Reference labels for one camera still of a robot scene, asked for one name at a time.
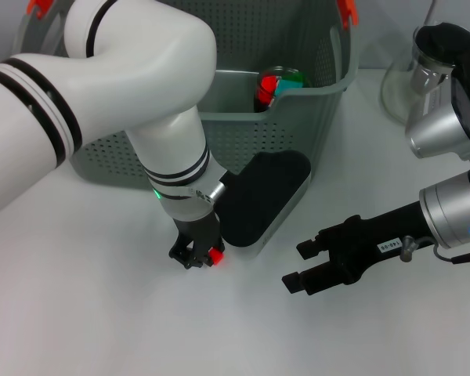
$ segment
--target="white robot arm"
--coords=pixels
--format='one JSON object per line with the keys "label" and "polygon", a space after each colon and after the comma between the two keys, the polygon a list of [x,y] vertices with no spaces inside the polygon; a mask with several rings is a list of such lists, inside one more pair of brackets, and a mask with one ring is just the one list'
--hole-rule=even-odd
{"label": "white robot arm", "polygon": [[196,104],[216,65],[207,24],[151,0],[84,0],[65,42],[71,59],[0,63],[0,209],[81,145],[124,129],[157,180],[205,162]]}
{"label": "white robot arm", "polygon": [[260,153],[235,176],[212,157],[196,107],[216,69],[209,26],[154,0],[77,0],[64,38],[70,59],[0,63],[0,209],[82,145],[125,130],[179,230],[172,258],[189,269],[211,266],[223,239],[262,247],[311,167],[298,152]]}

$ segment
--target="black cap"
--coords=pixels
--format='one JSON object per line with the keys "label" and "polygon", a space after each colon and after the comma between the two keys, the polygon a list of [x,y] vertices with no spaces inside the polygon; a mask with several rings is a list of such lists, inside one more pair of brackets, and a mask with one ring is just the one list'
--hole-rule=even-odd
{"label": "black cap", "polygon": [[423,26],[415,41],[426,56],[448,65],[456,65],[458,56],[470,56],[470,31],[453,23]]}

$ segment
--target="black cable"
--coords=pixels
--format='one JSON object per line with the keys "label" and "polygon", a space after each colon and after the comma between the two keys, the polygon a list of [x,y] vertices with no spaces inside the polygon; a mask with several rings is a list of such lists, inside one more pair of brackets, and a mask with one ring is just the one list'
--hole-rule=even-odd
{"label": "black cable", "polygon": [[439,248],[439,244],[433,244],[433,254],[434,254],[439,260],[442,260],[442,261],[445,261],[445,262],[453,262],[450,258],[444,257],[444,256],[442,256],[441,254],[439,254],[439,252],[437,251],[438,248]]}

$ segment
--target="white tabletop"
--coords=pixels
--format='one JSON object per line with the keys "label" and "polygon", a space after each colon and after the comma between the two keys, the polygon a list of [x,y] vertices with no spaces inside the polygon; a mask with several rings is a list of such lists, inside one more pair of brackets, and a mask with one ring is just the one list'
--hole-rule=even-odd
{"label": "white tabletop", "polygon": [[0,213],[0,375],[470,374],[470,265],[426,248],[311,297],[280,281],[327,261],[303,261],[297,243],[469,169],[410,152],[378,104],[382,75],[359,72],[309,191],[251,261],[228,249],[186,271],[152,193],[86,183],[69,164],[13,202]]}

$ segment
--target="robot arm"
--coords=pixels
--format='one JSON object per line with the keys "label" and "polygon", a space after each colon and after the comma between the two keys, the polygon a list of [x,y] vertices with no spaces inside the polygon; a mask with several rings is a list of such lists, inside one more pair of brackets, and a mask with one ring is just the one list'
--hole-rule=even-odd
{"label": "robot arm", "polygon": [[216,65],[205,23],[150,0],[84,0],[70,10],[65,40],[71,59],[0,63],[0,209],[82,144],[123,129],[152,175],[205,159],[195,106]]}
{"label": "robot arm", "polygon": [[[413,106],[406,126],[407,141],[419,157],[453,152],[470,161],[470,60]],[[419,202],[373,219],[358,215],[321,230],[315,240],[297,246],[304,259],[329,251],[330,261],[283,277],[291,293],[309,295],[338,284],[353,284],[377,262],[399,256],[404,262],[421,247],[434,244],[436,256],[453,264],[470,262],[470,254],[453,258],[437,248],[470,242],[470,171],[420,192]]]}
{"label": "robot arm", "polygon": [[70,59],[0,63],[0,209],[82,145],[125,130],[178,228],[171,258],[211,266],[223,239],[261,249],[311,166],[285,150],[232,175],[213,158],[196,107],[216,68],[209,26],[154,0],[77,0],[64,37]]}

